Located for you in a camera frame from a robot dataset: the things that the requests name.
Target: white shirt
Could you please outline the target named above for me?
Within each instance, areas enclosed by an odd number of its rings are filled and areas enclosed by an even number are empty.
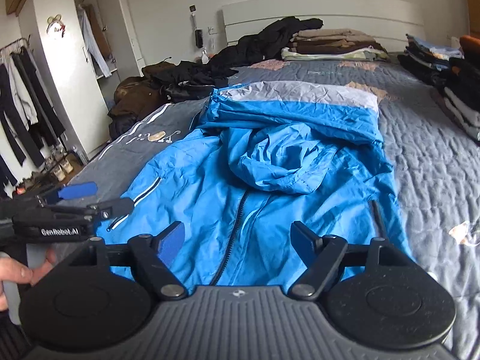
[[[32,98],[30,97],[22,78],[20,77],[20,73],[15,66],[14,60],[9,58],[7,62],[8,63],[6,65],[10,79],[10,89],[13,102],[23,124],[28,130],[27,120],[30,121],[30,124],[38,123],[37,110],[35,110]]]
[[[80,28],[82,29],[83,41],[85,42],[86,49],[90,53],[90,55],[95,58],[97,61],[100,70],[102,71],[105,77],[110,77],[112,74],[110,73],[110,68],[105,62],[100,49],[98,48],[97,42],[93,36],[92,27],[90,25],[90,21],[88,20],[87,13],[81,7],[77,9],[78,14],[78,21],[80,22]]]

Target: stack of folded clothes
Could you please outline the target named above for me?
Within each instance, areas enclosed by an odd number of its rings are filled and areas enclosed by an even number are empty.
[[[446,107],[456,122],[476,142],[480,142],[480,52],[461,40],[465,59],[451,58],[451,71],[443,90]]]
[[[424,83],[442,88],[445,85],[445,75],[441,72],[450,69],[450,58],[463,58],[462,52],[452,47],[437,46],[408,34],[406,37],[409,45],[405,53],[398,56],[400,64]]]
[[[375,38],[349,28],[299,31],[287,46],[282,50],[285,61],[389,60],[386,50]]]

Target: finger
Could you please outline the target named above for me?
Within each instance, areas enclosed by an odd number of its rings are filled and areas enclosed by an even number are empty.
[[[49,248],[46,252],[46,260],[52,264],[57,262],[57,256],[55,255],[55,251]]]
[[[8,309],[7,297],[5,296],[5,294],[1,294],[0,295],[0,311],[5,311],[6,309]]]
[[[43,278],[43,276],[45,276],[48,272],[52,270],[52,268],[53,268],[53,265],[50,262],[45,261],[41,267],[33,269],[33,276],[30,284],[32,286],[37,284],[40,281],[40,279]]]
[[[0,258],[0,280],[27,284],[32,280],[33,272],[15,259]]]

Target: blue jacket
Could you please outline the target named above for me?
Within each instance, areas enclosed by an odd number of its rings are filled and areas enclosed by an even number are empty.
[[[291,223],[368,244],[378,235],[369,209],[377,200],[389,239],[410,254],[377,120],[376,96],[354,88],[272,81],[215,90],[198,128],[155,156],[123,195],[133,213],[97,234],[124,243],[182,221],[186,240],[170,269],[190,291],[210,283],[287,290],[305,270]]]

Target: bed sheet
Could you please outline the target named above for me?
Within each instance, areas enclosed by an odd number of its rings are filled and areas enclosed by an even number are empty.
[[[230,84],[302,80],[354,86],[378,96],[379,125],[386,154],[395,167],[413,256],[452,294],[457,305],[457,319],[445,344],[462,360],[480,358],[480,246],[472,241],[479,232],[480,149],[436,105],[436,90],[402,67],[382,62],[266,61],[237,70]],[[96,197],[74,204],[121,195],[168,141],[188,133],[204,103],[164,106],[135,125],[74,179],[95,181],[99,186]],[[170,137],[168,141],[148,140],[162,131]],[[470,245],[458,244],[463,230],[470,231],[472,237],[465,238]]]

